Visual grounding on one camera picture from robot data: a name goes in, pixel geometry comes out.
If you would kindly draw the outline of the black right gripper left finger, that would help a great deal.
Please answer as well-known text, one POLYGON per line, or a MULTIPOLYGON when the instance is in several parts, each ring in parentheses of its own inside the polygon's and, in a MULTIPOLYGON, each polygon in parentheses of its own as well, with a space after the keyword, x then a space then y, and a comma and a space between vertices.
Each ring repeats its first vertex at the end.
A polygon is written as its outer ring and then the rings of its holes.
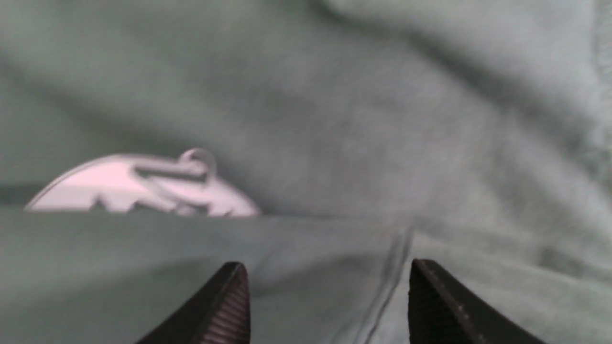
POLYGON ((227 262, 140 344, 249 344, 251 294, 244 264, 227 262))

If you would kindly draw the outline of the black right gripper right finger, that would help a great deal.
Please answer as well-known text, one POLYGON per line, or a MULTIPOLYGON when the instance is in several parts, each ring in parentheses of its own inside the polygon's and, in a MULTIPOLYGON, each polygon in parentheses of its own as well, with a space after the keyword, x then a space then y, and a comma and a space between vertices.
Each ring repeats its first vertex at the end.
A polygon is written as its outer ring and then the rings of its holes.
POLYGON ((542 344, 431 259, 413 259, 407 323, 411 344, 542 344))

